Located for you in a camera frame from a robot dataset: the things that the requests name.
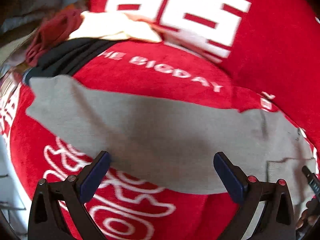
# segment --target maroon cloth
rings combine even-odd
[[[58,13],[39,28],[26,53],[26,62],[35,67],[39,57],[49,49],[65,41],[70,33],[79,28],[82,23],[81,10],[70,9]]]

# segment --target metal bolt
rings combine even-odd
[[[285,184],[287,184],[287,183],[285,182],[284,179],[279,179],[279,184],[280,184],[281,186],[285,186]]]
[[[248,181],[250,181],[250,182],[256,182],[256,181],[257,181],[257,178],[256,178],[255,176],[250,175],[250,176],[248,176]]]
[[[39,182],[38,182],[39,185],[43,185],[44,183],[45,183],[45,179],[41,179],[41,180],[39,180]]]
[[[69,177],[67,177],[67,180],[70,181],[70,182],[73,182],[76,180],[76,176],[75,175],[70,175]]]

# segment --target yellow cloth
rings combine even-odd
[[[110,41],[127,40],[130,38],[161,42],[160,36],[151,29],[148,23],[130,20],[120,12],[81,13],[83,22],[70,34],[68,40],[75,38],[99,38]]]

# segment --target silver screw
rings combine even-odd
[[[41,180],[39,180],[39,182],[38,182],[39,185],[43,185],[44,183],[45,183],[45,179],[41,179]]]
[[[67,177],[67,180],[70,182],[73,182],[76,180],[76,176],[75,175],[70,175],[69,177]]]

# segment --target black cloth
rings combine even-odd
[[[65,41],[39,58],[37,66],[26,75],[25,84],[29,86],[32,77],[72,76],[94,57],[118,42],[94,38]]]

